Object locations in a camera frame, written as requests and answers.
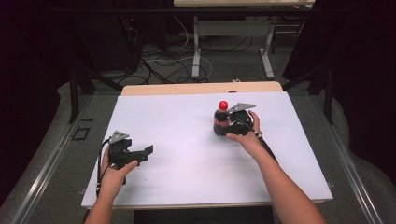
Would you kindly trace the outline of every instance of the black handheld controller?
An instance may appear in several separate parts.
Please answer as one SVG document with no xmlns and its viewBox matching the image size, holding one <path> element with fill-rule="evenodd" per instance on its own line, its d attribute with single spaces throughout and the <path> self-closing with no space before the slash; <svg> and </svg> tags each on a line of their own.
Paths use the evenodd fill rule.
<svg viewBox="0 0 396 224">
<path fill-rule="evenodd" d="M 131 161 L 137 161 L 137 165 L 140 165 L 140 162 L 147 161 L 149 159 L 149 154 L 153 152 L 154 148 L 154 146 L 151 145 L 142 151 L 129 151 L 128 147 L 131 145 L 131 139 L 122 139 L 110 144 L 108 160 L 116 164 L 118 169 L 121 169 Z"/>
<path fill-rule="evenodd" d="M 229 126 L 220 126 L 215 124 L 214 129 L 217 135 L 225 136 L 227 133 L 235 133 L 235 134 L 248 134 L 250 131 L 249 127 L 253 127 L 253 122 L 251 121 L 251 117 L 246 110 L 241 110 L 237 112 L 233 112 L 229 116 L 231 124 Z"/>
</svg>

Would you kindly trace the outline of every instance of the hand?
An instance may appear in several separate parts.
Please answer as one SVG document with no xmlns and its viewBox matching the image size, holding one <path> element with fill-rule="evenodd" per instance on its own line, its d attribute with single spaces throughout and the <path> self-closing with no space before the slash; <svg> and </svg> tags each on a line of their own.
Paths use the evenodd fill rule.
<svg viewBox="0 0 396 224">
<path fill-rule="evenodd" d="M 102 178 L 102 186 L 100 189 L 99 196 L 106 195 L 106 197 L 110 197 L 111 199 L 114 200 L 120 192 L 123 179 L 125 178 L 126 175 L 128 175 L 129 172 L 131 172 L 137 166 L 137 161 L 132 161 L 119 170 L 117 170 L 116 166 L 111 167 L 108 165 L 109 163 L 108 163 L 108 147 L 107 147 L 101 166 L 101 174 L 104 175 Z"/>
<path fill-rule="evenodd" d="M 260 131 L 260 119 L 253 111 L 248 111 L 249 115 L 253 118 L 253 129 L 262 134 Z M 257 139 L 256 135 L 253 132 L 249 132 L 246 135 L 236 135 L 233 133 L 227 133 L 226 135 L 229 139 L 238 142 L 242 145 L 245 151 L 250 154 L 250 156 L 257 160 L 262 153 L 265 153 L 266 150 L 263 148 L 262 143 Z"/>
</svg>

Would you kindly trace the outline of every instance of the black curtain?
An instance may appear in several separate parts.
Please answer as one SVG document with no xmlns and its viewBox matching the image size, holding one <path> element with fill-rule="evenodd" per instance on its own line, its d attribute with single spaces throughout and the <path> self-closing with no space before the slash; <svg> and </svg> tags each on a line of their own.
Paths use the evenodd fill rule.
<svg viewBox="0 0 396 224">
<path fill-rule="evenodd" d="M 352 8 L 345 17 L 308 19 L 284 77 L 295 80 L 318 64 L 331 66 L 334 97 L 349 124 L 349 148 L 396 184 L 396 6 L 380 0 L 314 5 L 346 6 Z M 308 79 L 311 86 L 324 84 L 319 76 Z"/>
<path fill-rule="evenodd" d="M 0 3 L 0 204 L 35 155 L 59 105 L 57 89 L 68 80 L 40 7 L 39 1 Z"/>
</svg>

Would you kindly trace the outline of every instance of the desk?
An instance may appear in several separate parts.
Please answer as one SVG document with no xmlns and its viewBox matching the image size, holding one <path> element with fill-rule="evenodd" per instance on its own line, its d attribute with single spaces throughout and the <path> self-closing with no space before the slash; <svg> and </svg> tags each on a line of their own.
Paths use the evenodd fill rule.
<svg viewBox="0 0 396 224">
<path fill-rule="evenodd" d="M 119 97 L 105 139 L 118 130 L 131 135 L 130 150 L 154 145 L 154 152 L 127 175 L 114 208 L 271 204 L 256 162 L 239 144 L 213 132 L 220 100 L 256 104 L 263 136 L 285 172 L 312 201 L 332 199 L 290 98 L 278 83 L 176 84 L 126 87 Z M 96 165 L 84 207 L 95 202 L 95 182 Z"/>
<path fill-rule="evenodd" d="M 315 0 L 175 0 L 176 7 L 273 7 L 313 5 Z M 194 17 L 194 59 L 192 77 L 199 76 L 201 50 L 200 35 L 255 35 L 266 36 L 264 48 L 260 49 L 264 72 L 268 79 L 274 79 L 274 73 L 268 58 L 272 37 L 276 26 L 276 17 L 269 21 L 198 21 Z"/>
</svg>

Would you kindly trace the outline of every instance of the cable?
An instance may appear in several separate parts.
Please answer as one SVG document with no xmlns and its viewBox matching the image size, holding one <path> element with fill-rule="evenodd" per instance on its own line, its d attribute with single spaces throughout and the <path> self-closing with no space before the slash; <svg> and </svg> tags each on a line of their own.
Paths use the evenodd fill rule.
<svg viewBox="0 0 396 224">
<path fill-rule="evenodd" d="M 98 163 L 97 163 L 97 182 L 96 182 L 96 197 L 99 196 L 99 192 L 100 192 L 100 185 L 101 185 L 101 181 L 102 181 L 102 177 L 101 177 L 101 171 L 100 171 L 100 167 L 102 165 L 102 151 L 103 151 L 103 147 L 105 146 L 105 144 L 107 144 L 110 141 L 110 138 L 108 138 L 107 140 L 105 140 L 101 147 L 99 148 L 99 155 L 98 155 Z"/>
<path fill-rule="evenodd" d="M 165 84 L 175 84 L 175 83 L 167 80 L 166 78 L 162 77 L 158 72 L 154 71 L 144 59 L 141 59 L 141 62 L 152 73 L 152 75 L 154 75 L 156 78 L 161 80 L 163 83 L 165 83 Z"/>
<path fill-rule="evenodd" d="M 191 57 L 187 57 L 187 58 L 183 58 L 183 59 L 176 59 L 176 60 L 149 60 L 149 61 L 146 61 L 147 63 L 152 63 L 152 62 L 174 62 L 174 61 L 184 61 L 184 60 L 188 60 L 188 59 L 193 59 L 194 57 L 193 56 L 191 56 Z M 200 59 L 203 59 L 204 61 L 206 61 L 207 62 L 207 64 L 209 64 L 209 67 L 210 67 L 210 71 L 209 71 L 209 74 L 207 75 L 207 77 L 205 78 L 205 79 L 208 79 L 209 77 L 210 77 L 210 75 L 212 75 L 212 71 L 213 71 L 213 69 L 212 69 L 212 64 L 206 59 L 206 58 L 203 58 L 203 57 L 199 57 Z"/>
<path fill-rule="evenodd" d="M 144 85 L 144 84 L 146 84 L 146 85 L 148 85 L 149 84 L 149 77 L 151 76 L 151 72 L 150 71 L 148 71 L 148 78 L 145 78 L 145 77 L 141 77 L 141 76 L 129 76 L 129 77 L 125 77 L 125 78 L 122 78 L 122 79 L 120 79 L 118 82 L 117 82 L 117 84 L 121 84 L 121 82 L 122 81 L 124 81 L 125 79 L 127 79 L 127 78 L 133 78 L 133 77 L 137 77 L 137 78 L 141 78 L 141 79 L 143 79 L 144 81 L 143 82 L 141 82 L 141 83 L 139 83 L 139 84 L 136 84 L 136 85 Z"/>
<path fill-rule="evenodd" d="M 171 58 L 171 60 L 159 59 L 162 56 L 169 57 L 169 58 Z M 180 55 L 178 55 L 175 52 L 168 52 L 166 55 L 160 55 L 155 60 L 151 60 L 150 62 L 155 62 L 156 64 L 158 64 L 160 66 L 172 66 L 177 63 L 180 63 Z"/>
<path fill-rule="evenodd" d="M 257 139 L 259 139 L 260 143 L 262 143 L 262 146 L 264 147 L 265 150 L 267 150 L 268 154 L 270 154 L 270 156 L 274 159 L 274 161 L 277 162 L 274 152 L 271 150 L 271 148 L 268 146 L 268 144 L 264 141 L 264 139 L 262 138 L 262 135 L 260 133 L 258 133 L 256 130 L 254 130 L 252 127 L 250 127 L 248 124 L 246 124 L 244 121 L 242 121 L 240 119 L 235 119 L 235 120 L 242 123 L 247 128 L 249 128 L 254 133 L 254 135 L 256 135 Z"/>
<path fill-rule="evenodd" d="M 178 21 L 178 23 L 181 25 L 181 27 L 183 27 L 184 34 L 186 36 L 186 43 L 180 47 L 181 49 L 183 49 L 189 43 L 189 32 L 187 32 L 186 27 L 184 27 L 183 23 L 181 23 L 181 21 L 176 16 L 175 16 L 175 19 Z"/>
<path fill-rule="evenodd" d="M 244 50 L 248 49 L 251 46 L 251 44 L 253 42 L 253 36 L 250 37 L 250 42 L 248 43 L 247 47 L 245 47 L 244 49 L 236 50 L 236 48 L 238 48 L 243 42 L 245 42 L 245 40 L 247 38 L 248 38 L 248 35 L 245 36 L 245 38 L 241 42 L 239 42 L 239 44 L 237 44 L 235 47 L 233 47 L 232 49 L 209 49 L 209 48 L 205 49 L 205 48 L 202 48 L 201 46 L 200 46 L 200 48 L 202 51 L 207 51 L 207 52 L 236 52 L 236 51 L 240 52 L 240 51 L 244 51 Z"/>
<path fill-rule="evenodd" d="M 191 65 L 185 65 L 185 66 L 186 66 L 186 67 L 192 67 L 192 66 L 197 66 L 197 65 L 191 64 Z M 202 66 L 200 66 L 200 67 L 201 67 L 201 69 L 204 70 L 204 72 L 205 72 L 205 78 L 206 78 L 206 75 L 207 75 L 206 70 L 205 70 Z M 172 72 L 171 74 L 169 74 L 166 78 L 169 78 L 170 76 L 174 75 L 177 71 L 179 71 L 179 70 L 182 69 L 182 68 L 183 68 L 183 67 L 178 68 L 176 71 L 174 71 L 174 72 Z M 200 81 L 201 79 L 196 80 L 196 78 L 191 78 L 191 77 L 190 77 L 190 73 L 188 73 L 188 76 L 187 76 L 187 77 L 179 77 L 179 78 L 176 80 L 176 82 L 177 82 L 177 83 L 185 83 L 185 82 L 188 81 L 188 80 L 193 80 L 193 82 L 199 83 L 199 81 Z"/>
<path fill-rule="evenodd" d="M 165 62 L 165 61 L 160 61 L 160 60 L 158 60 L 159 57 L 157 57 L 157 61 L 155 61 L 155 63 L 158 64 L 159 66 L 172 66 L 172 65 L 175 65 L 175 64 L 179 63 L 179 64 L 186 70 L 187 76 L 188 76 L 188 77 L 190 76 L 189 69 L 186 67 L 186 65 L 184 65 L 184 63 L 182 63 L 179 59 L 176 59 L 176 58 L 174 58 L 174 57 L 172 57 L 172 56 L 170 56 L 170 55 L 169 55 L 169 57 L 170 57 L 170 58 L 173 58 L 174 60 L 173 60 L 173 61 L 168 61 L 168 62 L 175 62 L 175 63 L 171 63 L 171 64 L 160 64 L 159 62 Z M 169 78 L 171 75 L 173 75 L 175 72 L 171 73 L 168 77 L 166 77 L 166 79 L 168 79 L 168 78 Z"/>
</svg>

